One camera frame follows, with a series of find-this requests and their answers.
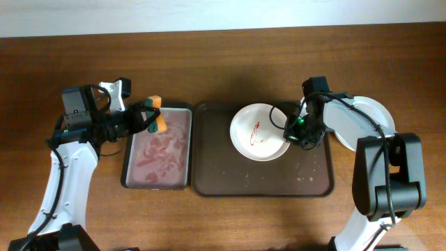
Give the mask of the green orange sponge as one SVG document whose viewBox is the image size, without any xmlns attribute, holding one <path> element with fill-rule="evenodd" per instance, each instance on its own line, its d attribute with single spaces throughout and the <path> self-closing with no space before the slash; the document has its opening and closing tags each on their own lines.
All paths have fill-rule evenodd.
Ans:
<svg viewBox="0 0 446 251">
<path fill-rule="evenodd" d="M 167 125 L 161 115 L 162 99 L 159 96 L 149 96 L 144 102 L 147 131 L 149 133 L 162 134 L 167 130 Z"/>
</svg>

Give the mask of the pale green plate front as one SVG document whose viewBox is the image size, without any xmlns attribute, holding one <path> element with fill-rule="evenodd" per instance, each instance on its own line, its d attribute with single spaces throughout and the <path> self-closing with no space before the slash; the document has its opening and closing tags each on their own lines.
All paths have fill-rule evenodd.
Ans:
<svg viewBox="0 0 446 251">
<path fill-rule="evenodd" d="M 290 144 L 283 138 L 286 115 L 272 105 L 254 103 L 232 118 L 230 138 L 236 150 L 250 160 L 270 161 L 284 155 Z"/>
</svg>

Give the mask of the white plate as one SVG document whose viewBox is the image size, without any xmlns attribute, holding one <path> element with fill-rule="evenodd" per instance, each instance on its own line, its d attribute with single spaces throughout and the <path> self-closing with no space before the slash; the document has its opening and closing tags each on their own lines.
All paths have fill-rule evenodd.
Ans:
<svg viewBox="0 0 446 251">
<path fill-rule="evenodd" d="M 389 137 L 396 133 L 394 120 L 389 111 L 378 101 L 364 97 L 355 96 L 351 104 L 363 112 L 367 113 L 375 122 L 387 129 L 384 131 L 385 136 Z"/>
</svg>

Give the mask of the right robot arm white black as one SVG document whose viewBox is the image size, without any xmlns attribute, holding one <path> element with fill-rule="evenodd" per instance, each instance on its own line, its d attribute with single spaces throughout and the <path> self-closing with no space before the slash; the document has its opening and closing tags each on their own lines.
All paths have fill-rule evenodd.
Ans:
<svg viewBox="0 0 446 251">
<path fill-rule="evenodd" d="M 325 77 L 305 80 L 302 91 L 302 102 L 285 123 L 284 139 L 310 151 L 327 132 L 336 132 L 355 148 L 355 210 L 327 249 L 374 250 L 400 220 L 426 204 L 421 140 L 377 122 L 355 106 L 352 95 L 331 92 Z"/>
</svg>

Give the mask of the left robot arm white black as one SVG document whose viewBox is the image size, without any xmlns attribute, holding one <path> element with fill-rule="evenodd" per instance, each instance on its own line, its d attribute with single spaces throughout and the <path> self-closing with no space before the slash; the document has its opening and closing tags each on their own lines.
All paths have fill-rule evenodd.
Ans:
<svg viewBox="0 0 446 251">
<path fill-rule="evenodd" d="M 94 85 L 62 92 L 65 114 L 46 140 L 51 151 L 51 172 L 40 210 L 24 238 L 9 250 L 97 250 L 86 233 L 89 186 L 105 142 L 115 142 L 146 130 L 160 117 L 155 103 L 146 99 L 128 109 L 111 111 L 113 98 L 98 108 Z"/>
</svg>

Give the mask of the small tray with pink water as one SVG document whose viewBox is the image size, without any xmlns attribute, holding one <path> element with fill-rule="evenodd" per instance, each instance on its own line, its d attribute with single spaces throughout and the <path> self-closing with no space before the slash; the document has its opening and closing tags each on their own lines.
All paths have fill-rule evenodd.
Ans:
<svg viewBox="0 0 446 251">
<path fill-rule="evenodd" d="M 128 137 L 121 185 L 129 189 L 183 190 L 187 186 L 192 145 L 193 108 L 168 102 L 160 108 L 167 130 Z"/>
</svg>

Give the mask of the large brown serving tray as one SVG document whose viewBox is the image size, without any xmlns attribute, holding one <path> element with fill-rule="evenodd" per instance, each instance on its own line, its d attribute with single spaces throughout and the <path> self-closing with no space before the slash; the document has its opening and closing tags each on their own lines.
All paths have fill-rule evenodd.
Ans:
<svg viewBox="0 0 446 251">
<path fill-rule="evenodd" d="M 329 138 L 305 151 L 292 144 L 275 160 L 241 155 L 230 139 L 241 103 L 204 102 L 194 110 L 191 186 L 203 197 L 326 197 L 335 187 Z"/>
</svg>

